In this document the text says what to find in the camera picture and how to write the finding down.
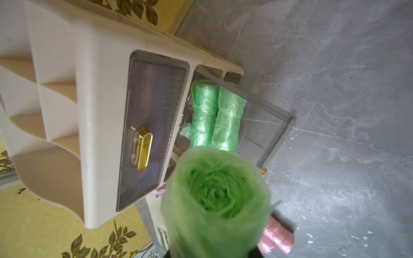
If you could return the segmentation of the green trash bag roll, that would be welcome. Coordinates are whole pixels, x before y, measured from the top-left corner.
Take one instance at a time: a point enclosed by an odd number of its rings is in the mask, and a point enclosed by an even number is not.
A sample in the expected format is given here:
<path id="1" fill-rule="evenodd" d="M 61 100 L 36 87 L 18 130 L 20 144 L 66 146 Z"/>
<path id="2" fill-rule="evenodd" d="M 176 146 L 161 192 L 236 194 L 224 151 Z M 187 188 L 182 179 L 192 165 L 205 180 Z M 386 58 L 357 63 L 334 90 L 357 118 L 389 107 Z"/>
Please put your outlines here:
<path id="1" fill-rule="evenodd" d="M 219 89 L 218 112 L 211 147 L 235 153 L 238 147 L 240 120 L 247 101 L 224 87 Z"/>
<path id="2" fill-rule="evenodd" d="M 218 109 L 219 85 L 207 79 L 191 85 L 193 119 L 189 127 L 191 147 L 210 146 Z"/>
<path id="3" fill-rule="evenodd" d="M 272 212 L 261 170 L 242 155 L 211 147 L 180 157 L 161 199 L 172 258 L 245 258 Z"/>

